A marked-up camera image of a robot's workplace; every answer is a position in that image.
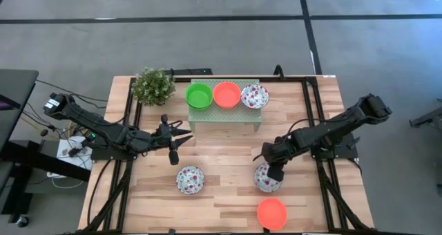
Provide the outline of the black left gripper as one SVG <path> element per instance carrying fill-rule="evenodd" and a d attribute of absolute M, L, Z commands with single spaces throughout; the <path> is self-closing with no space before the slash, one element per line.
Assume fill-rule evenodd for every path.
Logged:
<path fill-rule="evenodd" d="M 185 142 L 190 140 L 193 136 L 188 135 L 183 138 L 172 140 L 173 136 L 185 135 L 191 133 L 191 130 L 179 129 L 168 124 L 168 117 L 166 114 L 162 115 L 161 124 L 153 134 L 152 150 L 169 149 L 169 161 L 171 165 L 179 163 L 178 148 Z"/>

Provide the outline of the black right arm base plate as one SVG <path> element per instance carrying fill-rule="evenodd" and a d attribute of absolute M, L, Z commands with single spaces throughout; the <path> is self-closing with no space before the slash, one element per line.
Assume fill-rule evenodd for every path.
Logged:
<path fill-rule="evenodd" d="M 336 144 L 326 145 L 320 142 L 311 149 L 311 156 L 320 160 L 355 159 L 358 157 L 356 144 L 360 138 L 355 138 L 352 133 L 345 135 Z"/>

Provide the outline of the black aluminium table frame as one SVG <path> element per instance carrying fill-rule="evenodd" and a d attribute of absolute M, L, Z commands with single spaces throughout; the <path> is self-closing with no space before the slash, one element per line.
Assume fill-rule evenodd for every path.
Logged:
<path fill-rule="evenodd" d="M 136 106 L 130 103 L 130 125 L 154 131 L 160 116 L 170 121 L 183 120 L 188 129 L 189 108 L 184 93 L 189 78 L 176 77 L 174 96 L 164 105 Z M 263 232 L 257 208 L 265 198 L 279 198 L 286 206 L 288 221 L 277 232 L 328 232 L 322 189 L 315 160 L 309 155 L 294 158 L 285 166 L 281 189 L 263 193 L 255 186 L 253 173 L 263 162 L 258 155 L 263 142 L 273 142 L 287 132 L 292 123 L 307 117 L 331 118 L 345 110 L 334 76 L 306 77 L 276 75 L 204 76 L 221 79 L 259 79 L 270 93 L 270 102 L 262 110 L 263 121 L 258 131 L 252 124 L 198 123 L 193 138 L 179 150 L 180 163 L 169 163 L 168 149 L 148 153 L 133 162 L 126 209 L 119 213 L 120 199 L 111 214 L 110 229 L 122 224 L 123 233 L 240 233 Z M 369 209 L 360 170 L 348 160 L 334 161 L 340 191 L 352 211 L 369 227 L 373 219 Z M 176 185 L 177 172 L 185 166 L 203 170 L 206 182 L 195 195 L 181 194 Z"/>

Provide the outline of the black side desk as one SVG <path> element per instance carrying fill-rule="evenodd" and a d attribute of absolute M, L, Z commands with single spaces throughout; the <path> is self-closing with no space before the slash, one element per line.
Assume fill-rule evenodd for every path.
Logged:
<path fill-rule="evenodd" d="M 0 151 L 9 141 L 38 75 L 37 70 L 0 69 Z"/>

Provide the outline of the pale green perforated metal shelf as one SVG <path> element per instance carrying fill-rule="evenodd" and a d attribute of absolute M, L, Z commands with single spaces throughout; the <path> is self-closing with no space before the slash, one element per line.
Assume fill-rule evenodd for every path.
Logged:
<path fill-rule="evenodd" d="M 192 79 L 191 85 L 196 83 L 202 83 L 209 86 L 212 90 L 221 82 L 233 82 L 236 83 L 240 90 L 251 84 L 259 84 L 258 79 L 211 79 L 200 78 Z M 223 122 L 223 123 L 249 123 L 253 124 L 254 131 L 256 132 L 263 121 L 263 116 L 260 109 L 250 109 L 246 107 L 241 101 L 236 104 L 232 109 L 222 109 L 214 101 L 210 107 L 203 111 L 197 111 L 193 107 L 189 107 L 188 121 L 191 130 L 195 130 L 195 124 L 200 122 Z"/>

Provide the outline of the red bowl floral inside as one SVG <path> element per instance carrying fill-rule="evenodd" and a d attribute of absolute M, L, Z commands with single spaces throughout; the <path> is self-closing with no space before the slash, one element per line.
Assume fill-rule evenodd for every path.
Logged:
<path fill-rule="evenodd" d="M 242 89 L 240 100 L 250 109 L 262 109 L 269 102 L 268 90 L 260 84 L 250 84 Z"/>
<path fill-rule="evenodd" d="M 185 195 L 193 195 L 204 187 L 205 177 L 203 171 L 195 166 L 183 167 L 176 175 L 177 189 Z"/>
<path fill-rule="evenodd" d="M 259 188 L 260 191 L 263 191 L 265 193 L 272 193 L 278 191 L 279 188 L 281 188 L 282 181 L 277 181 L 270 178 L 267 175 L 268 170 L 269 170 L 268 163 L 263 162 L 259 164 L 253 173 L 253 181 L 256 187 Z"/>

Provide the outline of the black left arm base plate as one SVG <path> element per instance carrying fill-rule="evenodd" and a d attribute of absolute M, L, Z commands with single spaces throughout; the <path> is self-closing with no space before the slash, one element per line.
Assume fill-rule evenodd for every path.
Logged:
<path fill-rule="evenodd" d="M 135 160 L 137 154 L 131 151 L 127 146 L 95 144 L 88 145 L 92 149 L 92 160 Z"/>

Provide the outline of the black bar device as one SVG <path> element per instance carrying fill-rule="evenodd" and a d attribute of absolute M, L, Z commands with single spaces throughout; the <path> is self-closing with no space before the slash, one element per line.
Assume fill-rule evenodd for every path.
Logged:
<path fill-rule="evenodd" d="M 171 75 L 212 75 L 210 68 L 185 68 L 185 69 L 170 69 Z"/>

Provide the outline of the green potted plant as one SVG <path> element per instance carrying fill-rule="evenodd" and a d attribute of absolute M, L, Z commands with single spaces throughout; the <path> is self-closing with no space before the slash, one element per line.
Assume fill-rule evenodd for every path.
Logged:
<path fill-rule="evenodd" d="M 174 92 L 175 81 L 162 68 L 145 68 L 132 83 L 133 97 L 144 106 L 162 106 Z"/>

